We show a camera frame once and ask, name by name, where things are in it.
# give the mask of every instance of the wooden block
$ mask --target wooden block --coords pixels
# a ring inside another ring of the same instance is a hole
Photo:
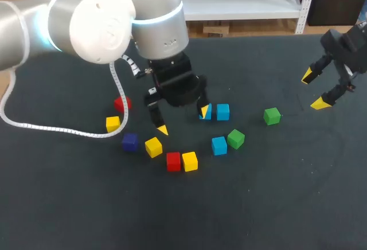
[[[120,127],[120,125],[121,125],[120,117],[114,116],[106,118],[106,129],[108,133],[117,130]]]
[[[179,153],[167,153],[167,171],[181,171],[181,156]]]
[[[126,96],[126,101],[127,101],[127,107],[129,110],[131,110],[132,108],[132,104],[131,104],[131,100],[129,97]],[[114,101],[114,107],[117,111],[121,112],[122,114],[124,113],[124,105],[122,103],[122,98],[121,96],[118,97],[115,101]]]
[[[214,155],[223,155],[227,153],[227,142],[224,136],[212,139],[212,149]]]
[[[233,130],[227,136],[227,143],[234,149],[238,150],[239,147],[245,142],[245,135],[237,130]]]
[[[277,108],[269,108],[264,111],[264,120],[268,126],[278,124],[281,117]]]
[[[145,149],[150,157],[155,158],[156,156],[163,153],[163,147],[157,137],[152,138],[145,142]]]
[[[228,121],[229,120],[229,104],[217,105],[217,120]]]
[[[124,151],[137,151],[139,147],[137,134],[124,134],[122,139],[122,147]]]
[[[182,154],[182,160],[185,171],[195,171],[198,169],[196,153],[194,151],[192,153]]]

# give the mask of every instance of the white spiral cable wrap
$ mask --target white spiral cable wrap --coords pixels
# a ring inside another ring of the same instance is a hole
[[[9,84],[3,98],[0,101],[0,117],[7,124],[12,125],[14,127],[18,127],[18,128],[29,128],[29,129],[32,129],[32,130],[64,132],[64,133],[67,133],[67,134],[75,134],[75,135],[80,135],[80,136],[85,136],[85,137],[90,137],[90,138],[109,138],[109,137],[112,137],[112,136],[120,133],[125,128],[125,126],[127,124],[127,119],[128,119],[128,106],[127,106],[127,100],[126,100],[126,97],[125,97],[124,90],[121,86],[120,80],[119,80],[119,78],[117,76],[117,73],[116,73],[116,70],[115,70],[115,63],[114,62],[110,63],[110,71],[111,71],[112,77],[114,78],[114,81],[116,83],[117,89],[119,90],[120,96],[122,98],[123,106],[124,106],[123,121],[122,121],[120,127],[117,130],[115,130],[114,132],[111,132],[109,134],[92,134],[92,133],[89,133],[89,132],[77,131],[77,130],[73,130],[73,129],[70,129],[70,128],[39,126],[39,125],[33,125],[33,124],[28,124],[28,123],[18,123],[18,122],[10,120],[5,115],[5,105],[6,105],[6,102],[7,102],[8,98],[9,98],[10,94],[12,93],[12,91],[14,89],[14,86],[15,86],[16,76],[15,76],[15,70],[13,70],[13,69],[10,71],[10,84]]]

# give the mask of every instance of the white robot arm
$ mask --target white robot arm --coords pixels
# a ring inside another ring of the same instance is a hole
[[[110,70],[123,98],[124,120],[127,104],[113,62],[127,49],[131,34],[139,54],[148,59],[150,69],[136,75],[152,74],[155,88],[144,98],[151,120],[167,134],[158,107],[165,99],[175,107],[197,102],[205,117],[209,107],[206,78],[196,76],[184,49],[189,43],[181,0],[21,0],[0,2],[0,71],[16,68],[29,58],[46,52],[67,52],[96,63],[110,63]],[[0,116],[7,123],[26,128],[51,130],[12,122],[4,113],[6,99],[15,83],[15,73],[0,103]],[[79,131],[61,131],[88,136]],[[95,135],[106,138],[109,135]]]
[[[21,0],[1,2],[0,16],[0,71],[58,50],[110,63],[131,32],[149,60],[172,57],[189,42],[181,0]]]

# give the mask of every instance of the wooden floor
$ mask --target wooden floor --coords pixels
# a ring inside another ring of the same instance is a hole
[[[295,27],[296,20],[293,19],[231,21],[228,37],[293,35]],[[188,28],[191,38],[208,36],[203,33],[203,22],[189,22]],[[345,33],[351,26],[306,26],[304,34],[323,34],[330,28]],[[7,72],[0,72],[0,96],[3,95],[8,83],[9,74]]]

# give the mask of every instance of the black table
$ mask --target black table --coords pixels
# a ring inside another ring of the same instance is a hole
[[[146,67],[134,48],[127,54]],[[319,36],[191,40],[193,68],[208,77],[213,104],[229,103],[228,122],[199,121],[195,105],[161,104],[170,136],[149,121],[135,81],[116,64],[133,109],[126,127],[142,142],[123,152],[123,134],[88,139],[0,122],[0,249],[366,249],[367,89],[355,80],[332,109],[310,104],[332,88],[333,67],[300,82],[322,54]],[[49,54],[17,71],[6,107],[19,122],[104,132],[118,97],[108,66]],[[267,127],[266,108],[283,118]],[[239,150],[213,157],[210,140],[234,128]],[[196,151],[199,169],[169,174],[163,151]]]

